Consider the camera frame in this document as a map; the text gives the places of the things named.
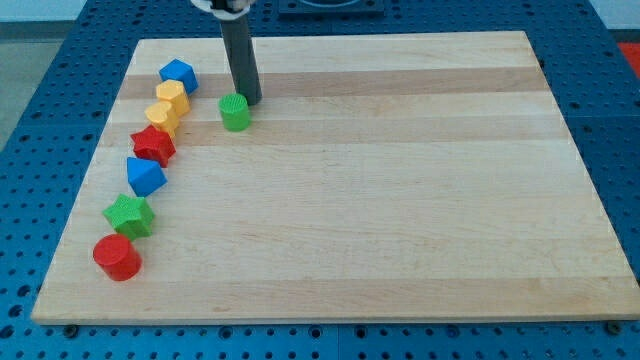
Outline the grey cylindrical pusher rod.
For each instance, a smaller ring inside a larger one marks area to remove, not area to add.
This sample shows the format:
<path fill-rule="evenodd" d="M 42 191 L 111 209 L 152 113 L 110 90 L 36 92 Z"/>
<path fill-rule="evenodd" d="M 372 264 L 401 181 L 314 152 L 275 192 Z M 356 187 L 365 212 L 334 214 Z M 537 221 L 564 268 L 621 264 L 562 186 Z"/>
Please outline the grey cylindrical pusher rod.
<path fill-rule="evenodd" d="M 236 92 L 245 97 L 249 106 L 257 105 L 262 89 L 248 17 L 222 21 L 221 34 Z"/>

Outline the white round tool mount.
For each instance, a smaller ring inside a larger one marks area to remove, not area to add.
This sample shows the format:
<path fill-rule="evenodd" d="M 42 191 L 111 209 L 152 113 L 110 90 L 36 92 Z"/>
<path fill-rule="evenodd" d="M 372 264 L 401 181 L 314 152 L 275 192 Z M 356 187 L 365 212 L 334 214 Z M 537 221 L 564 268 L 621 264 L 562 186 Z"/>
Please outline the white round tool mount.
<path fill-rule="evenodd" d="M 246 15 L 257 0 L 190 0 L 199 10 L 218 20 L 236 20 Z"/>

